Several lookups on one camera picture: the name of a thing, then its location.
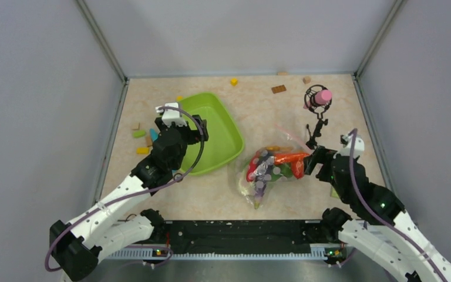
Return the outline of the brown toy brick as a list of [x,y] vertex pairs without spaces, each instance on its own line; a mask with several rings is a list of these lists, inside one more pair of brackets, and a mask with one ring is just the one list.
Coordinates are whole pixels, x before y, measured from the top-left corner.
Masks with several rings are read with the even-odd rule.
[[286,90],[287,90],[287,88],[286,88],[285,85],[278,85],[278,86],[275,86],[275,87],[271,88],[271,91],[272,91],[273,94],[278,94],[278,93],[281,93],[281,92],[285,92]]

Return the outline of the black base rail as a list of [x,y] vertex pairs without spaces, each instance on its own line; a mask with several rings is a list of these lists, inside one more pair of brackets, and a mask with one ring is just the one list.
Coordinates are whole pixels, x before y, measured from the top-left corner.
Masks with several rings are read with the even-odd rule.
[[174,254],[304,254],[329,243],[319,221],[174,220],[155,228],[152,240]]

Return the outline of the brown toy block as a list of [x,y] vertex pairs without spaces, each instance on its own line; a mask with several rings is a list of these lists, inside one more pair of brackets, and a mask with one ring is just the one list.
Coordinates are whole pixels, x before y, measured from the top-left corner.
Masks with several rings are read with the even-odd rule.
[[149,135],[145,136],[145,143],[147,148],[151,148],[153,146],[153,141]]

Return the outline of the yellow toy brick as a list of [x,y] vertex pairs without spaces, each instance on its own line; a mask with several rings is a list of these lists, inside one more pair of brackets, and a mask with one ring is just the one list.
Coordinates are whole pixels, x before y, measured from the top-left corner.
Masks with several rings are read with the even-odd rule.
[[136,153],[138,155],[147,155],[147,154],[149,154],[149,152],[150,152],[150,149],[148,147],[138,147],[136,149]]

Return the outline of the small tan block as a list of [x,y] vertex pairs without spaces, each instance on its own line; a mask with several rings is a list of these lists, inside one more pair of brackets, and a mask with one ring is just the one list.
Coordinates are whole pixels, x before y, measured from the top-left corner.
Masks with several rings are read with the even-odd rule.
[[140,129],[140,123],[139,122],[132,124],[131,130],[139,130],[139,129]]

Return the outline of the purple toy eggplant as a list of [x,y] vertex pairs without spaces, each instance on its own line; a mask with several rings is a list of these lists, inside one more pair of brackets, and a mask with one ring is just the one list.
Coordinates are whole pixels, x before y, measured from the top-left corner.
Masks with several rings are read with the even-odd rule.
[[265,194],[267,188],[267,183],[270,179],[268,174],[259,174],[254,178],[254,208],[258,209],[260,207],[262,198]]

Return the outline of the yellow toy block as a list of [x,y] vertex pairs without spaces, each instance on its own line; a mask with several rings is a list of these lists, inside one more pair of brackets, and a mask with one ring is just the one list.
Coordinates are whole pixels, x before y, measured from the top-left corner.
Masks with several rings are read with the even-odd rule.
[[238,80],[236,78],[233,78],[230,80],[230,84],[236,86],[238,84]]

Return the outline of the clear zip top bag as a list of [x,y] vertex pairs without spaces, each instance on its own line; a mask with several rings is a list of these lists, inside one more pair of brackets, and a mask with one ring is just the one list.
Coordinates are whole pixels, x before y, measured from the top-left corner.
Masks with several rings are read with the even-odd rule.
[[[230,177],[232,178],[230,185],[234,190],[238,192],[245,200],[252,205],[254,208],[254,181],[247,182],[245,175],[247,172],[247,166],[253,156],[258,155],[258,167],[256,170],[257,176],[259,174],[268,174],[270,179],[267,183],[267,188],[265,194],[262,198],[260,207],[263,204],[263,200],[266,198],[270,188],[274,186],[279,186],[284,182],[293,182],[299,179],[295,177],[287,181],[277,181],[271,182],[271,171],[273,166],[278,166],[274,164],[274,155],[278,153],[295,153],[295,152],[305,152],[312,154],[313,150],[309,149],[306,143],[297,135],[293,134],[286,128],[280,125],[273,125],[267,129],[261,131],[262,138],[260,139],[260,146],[255,149],[252,153],[242,154],[239,159],[234,161],[234,163],[228,168]],[[265,150],[266,146],[291,146],[293,150],[290,152],[270,152]]]

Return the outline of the green plastic bowl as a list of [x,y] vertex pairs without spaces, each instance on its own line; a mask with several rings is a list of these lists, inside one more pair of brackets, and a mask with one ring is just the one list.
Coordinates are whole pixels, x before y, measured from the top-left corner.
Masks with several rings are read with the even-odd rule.
[[221,99],[211,93],[202,92],[180,101],[183,110],[199,115],[207,121],[208,141],[196,167],[190,176],[200,176],[230,163],[244,150],[245,141]]

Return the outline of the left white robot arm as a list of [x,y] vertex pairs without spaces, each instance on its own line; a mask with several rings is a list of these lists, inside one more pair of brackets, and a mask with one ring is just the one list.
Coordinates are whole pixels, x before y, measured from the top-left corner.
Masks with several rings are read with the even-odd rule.
[[138,241],[157,243],[164,237],[164,226],[158,223],[157,211],[150,210],[119,224],[119,218],[156,192],[183,180],[175,171],[181,168],[190,145],[200,148],[191,165],[195,168],[204,152],[209,134],[207,122],[199,115],[189,115],[165,106],[155,123],[160,136],[149,155],[103,199],[81,215],[49,229],[49,249],[44,260],[48,272],[63,271],[70,281],[81,281],[111,254]]

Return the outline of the tan wooden block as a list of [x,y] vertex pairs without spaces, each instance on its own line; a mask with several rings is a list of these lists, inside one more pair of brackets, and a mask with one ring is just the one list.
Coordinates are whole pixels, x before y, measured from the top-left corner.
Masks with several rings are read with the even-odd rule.
[[310,76],[305,76],[305,77],[302,79],[302,81],[303,81],[304,84],[308,84],[308,83],[311,82],[311,77],[310,77]]

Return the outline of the green toy pepper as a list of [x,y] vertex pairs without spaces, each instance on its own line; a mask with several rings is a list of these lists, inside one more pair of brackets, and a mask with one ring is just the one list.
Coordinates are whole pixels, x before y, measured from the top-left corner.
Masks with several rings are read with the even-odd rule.
[[291,178],[293,178],[293,172],[291,170],[291,167],[289,164],[284,163],[280,164],[278,166],[273,166],[271,171],[271,182],[277,182],[277,181],[287,181]]

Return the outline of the orange toy pastry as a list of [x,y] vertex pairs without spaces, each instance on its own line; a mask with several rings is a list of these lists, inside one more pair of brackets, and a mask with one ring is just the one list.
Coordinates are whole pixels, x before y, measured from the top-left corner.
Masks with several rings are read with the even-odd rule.
[[266,146],[265,150],[270,152],[290,152],[293,150],[291,146]]

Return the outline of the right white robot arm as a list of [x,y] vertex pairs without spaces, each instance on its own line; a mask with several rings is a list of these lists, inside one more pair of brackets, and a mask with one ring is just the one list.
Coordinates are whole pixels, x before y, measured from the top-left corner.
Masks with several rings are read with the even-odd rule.
[[354,149],[337,152],[321,146],[304,158],[305,174],[316,165],[321,165],[316,178],[329,183],[343,203],[391,243],[336,207],[322,215],[321,235],[326,241],[349,243],[398,281],[451,281],[451,263],[422,234],[396,195],[369,181]]

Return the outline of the orange toy carrot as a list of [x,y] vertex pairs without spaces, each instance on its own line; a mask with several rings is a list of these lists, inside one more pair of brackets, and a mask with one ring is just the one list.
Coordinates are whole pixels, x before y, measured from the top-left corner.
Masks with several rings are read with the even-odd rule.
[[310,156],[310,154],[305,152],[278,153],[274,155],[274,164],[280,165],[283,163],[296,163],[303,161],[308,156]]

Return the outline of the pink microphone on tripod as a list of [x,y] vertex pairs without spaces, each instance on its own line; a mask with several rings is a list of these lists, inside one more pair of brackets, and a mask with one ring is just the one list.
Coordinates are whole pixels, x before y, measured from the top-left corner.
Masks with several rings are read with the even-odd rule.
[[306,130],[309,136],[306,145],[309,149],[315,150],[318,147],[317,138],[321,137],[321,130],[328,124],[328,119],[324,114],[332,105],[332,92],[324,85],[310,86],[304,95],[304,109],[309,110],[316,115],[317,123],[313,129],[306,124]]

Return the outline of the cyan toy piece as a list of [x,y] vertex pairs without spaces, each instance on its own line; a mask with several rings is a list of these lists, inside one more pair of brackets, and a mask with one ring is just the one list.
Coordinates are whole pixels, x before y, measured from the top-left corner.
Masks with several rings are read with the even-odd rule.
[[150,138],[151,138],[152,142],[157,140],[159,134],[156,132],[155,129],[153,129],[153,128],[149,129],[149,133],[150,133]]

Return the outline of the light green block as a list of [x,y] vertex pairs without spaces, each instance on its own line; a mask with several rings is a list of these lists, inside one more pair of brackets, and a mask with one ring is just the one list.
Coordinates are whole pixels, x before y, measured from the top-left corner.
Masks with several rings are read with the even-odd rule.
[[333,198],[336,198],[336,199],[339,198],[338,193],[336,192],[336,190],[333,187],[331,188],[330,196]]

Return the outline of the red toy chili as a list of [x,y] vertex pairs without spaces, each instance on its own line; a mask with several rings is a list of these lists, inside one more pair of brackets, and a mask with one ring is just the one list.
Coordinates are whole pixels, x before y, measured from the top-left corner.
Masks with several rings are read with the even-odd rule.
[[258,167],[258,161],[259,161],[259,156],[255,155],[252,157],[252,159],[248,163],[247,172],[245,175],[245,179],[247,182],[253,182],[255,180],[255,177],[257,175],[256,170]]

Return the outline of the orange toy fruit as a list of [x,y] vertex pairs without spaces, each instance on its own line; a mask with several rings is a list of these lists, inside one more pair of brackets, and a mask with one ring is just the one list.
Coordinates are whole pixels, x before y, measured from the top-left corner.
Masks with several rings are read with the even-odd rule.
[[296,178],[296,179],[301,179],[304,177],[305,173],[305,166],[304,166],[304,161],[303,160],[298,160],[296,162],[291,162],[291,172],[292,175]]

